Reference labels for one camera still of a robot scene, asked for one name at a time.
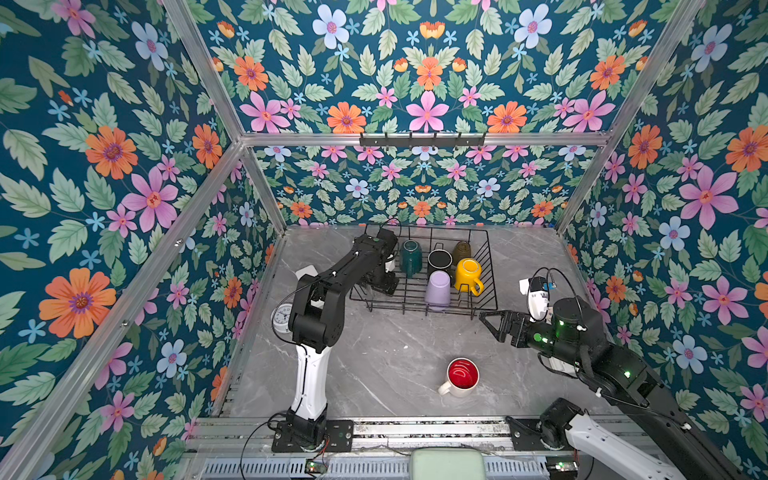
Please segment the yellow plastic mug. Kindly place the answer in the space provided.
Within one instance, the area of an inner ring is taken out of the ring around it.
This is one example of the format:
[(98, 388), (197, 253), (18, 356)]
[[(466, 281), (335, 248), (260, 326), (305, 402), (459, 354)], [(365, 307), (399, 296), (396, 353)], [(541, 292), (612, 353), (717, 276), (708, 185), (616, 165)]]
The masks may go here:
[(472, 258), (464, 258), (456, 266), (454, 288), (460, 293), (480, 296), (485, 290), (481, 275), (482, 266)]

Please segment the red interior white mug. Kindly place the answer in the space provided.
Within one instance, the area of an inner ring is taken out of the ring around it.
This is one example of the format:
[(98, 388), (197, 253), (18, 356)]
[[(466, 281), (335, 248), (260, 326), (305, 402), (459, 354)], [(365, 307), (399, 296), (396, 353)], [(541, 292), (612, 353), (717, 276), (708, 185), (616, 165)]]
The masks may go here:
[(453, 359), (446, 369), (446, 380), (438, 388), (441, 396), (457, 398), (468, 396), (478, 385), (480, 372), (477, 365), (467, 358)]

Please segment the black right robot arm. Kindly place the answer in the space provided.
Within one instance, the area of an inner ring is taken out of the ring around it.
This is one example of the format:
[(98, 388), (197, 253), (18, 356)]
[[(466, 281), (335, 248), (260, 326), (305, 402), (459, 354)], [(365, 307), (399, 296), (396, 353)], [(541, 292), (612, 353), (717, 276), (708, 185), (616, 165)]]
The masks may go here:
[(575, 369), (575, 377), (632, 419), (688, 479), (744, 474), (690, 423), (661, 377), (629, 348), (612, 343), (602, 314), (576, 296), (555, 302), (549, 321), (511, 310), (484, 312), (494, 338), (532, 348)]

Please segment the gold glitter cup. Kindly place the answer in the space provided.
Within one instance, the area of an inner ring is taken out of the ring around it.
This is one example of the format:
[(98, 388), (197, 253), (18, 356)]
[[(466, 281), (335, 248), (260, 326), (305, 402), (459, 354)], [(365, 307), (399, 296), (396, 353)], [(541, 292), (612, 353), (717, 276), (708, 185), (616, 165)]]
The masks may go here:
[(457, 266), (461, 260), (472, 257), (472, 247), (467, 241), (459, 241), (452, 250), (452, 264)]

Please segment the black mug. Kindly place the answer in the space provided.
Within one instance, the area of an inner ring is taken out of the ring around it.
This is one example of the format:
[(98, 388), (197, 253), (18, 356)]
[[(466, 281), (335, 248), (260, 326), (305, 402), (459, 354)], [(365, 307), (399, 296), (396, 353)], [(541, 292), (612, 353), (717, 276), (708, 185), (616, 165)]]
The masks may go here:
[(453, 256), (445, 248), (443, 242), (437, 242), (435, 246), (430, 250), (427, 257), (427, 276), (430, 277), (433, 273), (442, 271), (451, 274), (451, 268), (453, 265)]

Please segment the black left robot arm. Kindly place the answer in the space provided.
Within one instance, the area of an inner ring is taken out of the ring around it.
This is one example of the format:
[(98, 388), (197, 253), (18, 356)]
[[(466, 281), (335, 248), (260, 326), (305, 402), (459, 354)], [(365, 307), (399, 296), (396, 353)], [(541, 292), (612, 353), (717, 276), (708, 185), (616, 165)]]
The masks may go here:
[(354, 286), (393, 295), (399, 279), (387, 265), (398, 248), (397, 235), (381, 228), (353, 240), (350, 251), (327, 270), (304, 274), (289, 297), (288, 344), (296, 348), (295, 395), (279, 428), (281, 438), (313, 451), (327, 435), (326, 381), (330, 353), (345, 325), (346, 298)]

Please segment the lavender plastic cup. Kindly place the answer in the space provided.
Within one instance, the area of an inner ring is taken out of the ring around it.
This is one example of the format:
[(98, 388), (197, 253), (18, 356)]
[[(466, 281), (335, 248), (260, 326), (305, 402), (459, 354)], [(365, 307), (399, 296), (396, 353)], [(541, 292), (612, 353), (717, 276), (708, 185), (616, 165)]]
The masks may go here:
[(433, 273), (429, 279), (425, 292), (425, 303), (432, 311), (444, 311), (451, 302), (451, 278), (442, 271)]

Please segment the green and cream mug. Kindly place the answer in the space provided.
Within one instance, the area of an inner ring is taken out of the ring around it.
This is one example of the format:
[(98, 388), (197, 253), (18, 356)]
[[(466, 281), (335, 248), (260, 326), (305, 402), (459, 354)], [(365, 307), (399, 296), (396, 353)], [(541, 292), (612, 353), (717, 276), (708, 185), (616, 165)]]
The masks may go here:
[(423, 268), (421, 245), (412, 239), (406, 240), (400, 249), (400, 268), (408, 279), (414, 278)]

